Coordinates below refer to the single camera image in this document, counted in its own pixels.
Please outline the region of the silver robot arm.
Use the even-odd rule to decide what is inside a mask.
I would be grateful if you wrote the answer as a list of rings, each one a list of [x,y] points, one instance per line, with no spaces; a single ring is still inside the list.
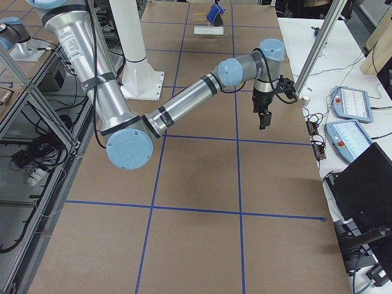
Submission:
[[[154,143],[185,120],[197,137],[235,134],[234,96],[254,83],[251,116],[264,129],[279,92],[285,57],[279,39],[258,40],[256,29],[234,25],[221,38],[193,38],[195,4],[153,2],[140,17],[133,1],[112,1],[126,65],[117,78],[96,13],[87,1],[32,1],[45,29],[54,34],[80,78],[101,121],[112,164],[136,170],[148,163]],[[247,53],[235,52],[237,32]]]

